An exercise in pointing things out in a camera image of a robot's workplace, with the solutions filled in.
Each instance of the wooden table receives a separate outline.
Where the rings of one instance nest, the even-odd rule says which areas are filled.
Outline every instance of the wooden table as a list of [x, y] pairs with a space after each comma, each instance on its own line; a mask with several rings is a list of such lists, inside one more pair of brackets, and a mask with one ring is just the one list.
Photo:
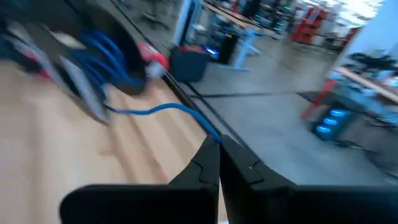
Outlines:
[[398, 103], [398, 90], [396, 88], [381, 85], [380, 83], [376, 83], [372, 80], [361, 77], [357, 73], [354, 73], [347, 68], [339, 67], [336, 68], [335, 71], [342, 74], [344, 77], [347, 77], [350, 80], [365, 86], [366, 88], [376, 91], [378, 94], [392, 100], [393, 102]]
[[[58, 206], [87, 184], [167, 184], [190, 162], [205, 133], [190, 115], [111, 115], [104, 126], [54, 84], [0, 62], [0, 217], [2, 223], [59, 223]], [[131, 98], [109, 86], [117, 108], [178, 102], [157, 80]], [[220, 221], [226, 220], [220, 196]]]
[[224, 16], [225, 18], [229, 19], [233, 23], [235, 23], [245, 29], [254, 29], [256, 31], [263, 32], [267, 35], [274, 34], [274, 31], [253, 24], [252, 20], [240, 15], [237, 12], [233, 12], [229, 9], [225, 9], [225, 8], [221, 8], [221, 7], [216, 7], [207, 2], [203, 2], [202, 5], [203, 5], [203, 7], [209, 9], [210, 11], [215, 12], [221, 16]]

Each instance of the concrete floor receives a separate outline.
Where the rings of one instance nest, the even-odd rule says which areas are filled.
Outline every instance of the concrete floor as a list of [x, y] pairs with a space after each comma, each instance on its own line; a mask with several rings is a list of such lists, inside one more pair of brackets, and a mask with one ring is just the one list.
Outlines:
[[[152, 30], [139, 18], [149, 8], [147, 2], [134, 2], [133, 6], [133, 10], [125, 10], [126, 14], [166, 54], [177, 18], [168, 20], [171, 30], [163, 27]], [[134, 36], [141, 40], [139, 34]], [[309, 102], [297, 93], [319, 90], [333, 58], [324, 52], [294, 50], [296, 45], [270, 37], [257, 39], [254, 45], [262, 54], [246, 59], [244, 66], [250, 68], [250, 72], [223, 70], [211, 63], [203, 80], [191, 83], [214, 111], [198, 98], [194, 98], [194, 102], [218, 129], [237, 139], [214, 113], [219, 114], [265, 164], [297, 184], [396, 183], [370, 163], [362, 151], [340, 149], [322, 142], [300, 119]], [[181, 86], [195, 96], [187, 86], [182, 83]]]

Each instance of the blue cable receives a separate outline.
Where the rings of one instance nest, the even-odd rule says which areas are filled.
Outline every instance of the blue cable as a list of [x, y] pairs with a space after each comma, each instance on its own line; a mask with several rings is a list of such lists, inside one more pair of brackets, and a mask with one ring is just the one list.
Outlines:
[[[101, 39], [105, 42], [109, 47], [112, 48], [113, 52], [116, 54], [114, 57], [101, 43], [95, 39], [95, 37]], [[132, 79], [127, 74], [127, 66], [126, 60], [123, 56], [123, 53], [118, 48], [118, 46], [109, 39], [105, 34], [101, 32], [94, 32], [92, 36], [84, 37], [83, 40], [94, 47], [96, 47], [102, 54], [104, 54], [108, 58], [108, 62], [102, 62], [96, 57], [86, 54], [80, 51], [72, 51], [72, 54], [81, 62], [81, 64], [89, 71], [91, 75], [91, 79], [94, 80], [95, 85], [103, 91], [103, 86], [108, 81], [111, 82], [130, 82], [131, 84], [143, 85], [142, 80]], [[100, 67], [106, 72], [108, 72], [109, 79], [105, 79], [99, 71], [97, 71], [94, 67]], [[204, 116], [202, 116], [199, 112], [179, 103], [165, 103], [162, 105], [155, 106], [149, 110], [124, 110], [124, 109], [116, 109], [112, 108], [108, 105], [105, 105], [107, 109], [119, 114], [134, 114], [134, 115], [150, 115], [160, 110], [175, 108], [178, 110], [182, 110], [188, 114], [190, 114], [195, 120], [197, 120], [200, 124], [203, 125], [205, 129], [213, 136], [216, 142], [221, 143], [221, 137], [216, 132], [216, 130], [211, 126], [211, 124], [206, 120]]]

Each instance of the wooden surface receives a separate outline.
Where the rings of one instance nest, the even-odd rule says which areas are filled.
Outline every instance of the wooden surface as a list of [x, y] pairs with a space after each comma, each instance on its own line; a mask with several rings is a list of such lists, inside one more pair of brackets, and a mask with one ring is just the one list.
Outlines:
[[367, 78], [361, 77], [357, 73], [354, 73], [347, 68], [339, 67], [336, 68], [335, 71], [356, 83], [376, 91], [378, 94], [392, 100], [393, 102], [398, 103], [398, 90], [396, 88], [390, 88], [388, 86], [368, 80]]
[[[1, 62], [0, 69], [1, 223], [59, 223], [61, 199], [86, 184], [167, 184], [205, 138], [189, 115], [176, 110], [112, 114], [104, 126], [52, 83], [9, 62]], [[178, 101], [161, 80], [135, 98], [108, 90], [119, 108]], [[219, 220], [226, 220], [222, 200], [219, 213]]]
[[250, 19], [240, 15], [237, 12], [233, 12], [233, 11], [231, 11], [229, 9], [225, 9], [225, 8], [215, 7], [211, 4], [208, 4], [207, 2], [203, 2], [202, 5], [203, 5], [203, 7], [209, 9], [210, 11], [215, 12], [221, 16], [224, 16], [225, 18], [229, 19], [233, 23], [235, 23], [245, 29], [254, 29], [257, 31], [264, 32], [267, 35], [272, 35], [274, 33], [274, 31], [272, 31], [272, 30], [262, 28], [262, 27], [259, 27], [255, 24], [253, 24]]

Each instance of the blue light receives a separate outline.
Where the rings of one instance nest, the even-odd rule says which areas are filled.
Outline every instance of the blue light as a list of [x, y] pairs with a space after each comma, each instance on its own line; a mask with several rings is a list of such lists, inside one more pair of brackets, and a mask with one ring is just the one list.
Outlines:
[[207, 46], [205, 46], [205, 49], [206, 49], [209, 53], [211, 53], [211, 54], [218, 55], [218, 52], [217, 52], [217, 51], [212, 50], [212, 49], [208, 48]]
[[331, 110], [331, 111], [330, 111], [330, 114], [331, 114], [332, 116], [342, 117], [342, 116], [344, 116], [346, 113], [345, 113], [345, 110]]
[[318, 126], [317, 127], [317, 131], [321, 132], [321, 133], [329, 133], [330, 132], [330, 128], [324, 127], [324, 126]]
[[336, 125], [337, 124], [337, 121], [335, 119], [333, 119], [333, 118], [325, 118], [323, 120], [323, 122], [325, 124], [329, 124], [329, 125]]

